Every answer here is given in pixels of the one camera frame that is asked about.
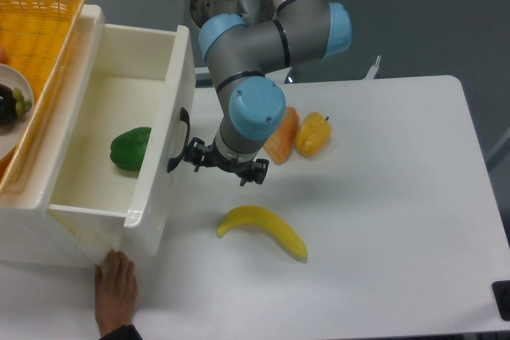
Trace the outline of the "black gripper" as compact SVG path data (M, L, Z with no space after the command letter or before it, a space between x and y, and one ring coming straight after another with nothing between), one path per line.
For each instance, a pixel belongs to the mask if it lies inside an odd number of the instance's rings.
M188 143L182 160L194 166L198 172L201 166L216 167L224 172L238 175L240 186L254 182L262 185L268 168L269 160L257 158L255 161L239 162L236 158L225 158L214 145L206 146L205 142L193 137Z

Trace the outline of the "dark sleeve forearm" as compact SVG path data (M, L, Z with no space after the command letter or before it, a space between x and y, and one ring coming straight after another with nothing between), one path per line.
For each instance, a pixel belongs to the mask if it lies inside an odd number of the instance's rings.
M100 337L100 340L142 340L142 336L133 324L122 325L119 328Z

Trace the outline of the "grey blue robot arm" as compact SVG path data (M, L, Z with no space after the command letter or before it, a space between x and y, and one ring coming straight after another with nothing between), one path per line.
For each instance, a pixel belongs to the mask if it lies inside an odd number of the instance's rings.
M186 137L168 170L188 162L235 174L242 183L261 184L269 161L258 152L280 126L286 108L284 93L269 74L350 46L351 20L342 4L271 1L275 12L267 21L249 24L238 13L214 11L201 26L198 41L223 117L211 144Z

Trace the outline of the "person's hand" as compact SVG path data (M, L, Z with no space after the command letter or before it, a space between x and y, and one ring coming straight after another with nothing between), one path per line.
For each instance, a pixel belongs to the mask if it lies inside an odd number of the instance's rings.
M110 251L107 270L95 269L95 319L103 338L131 324L138 296L135 264L123 252Z

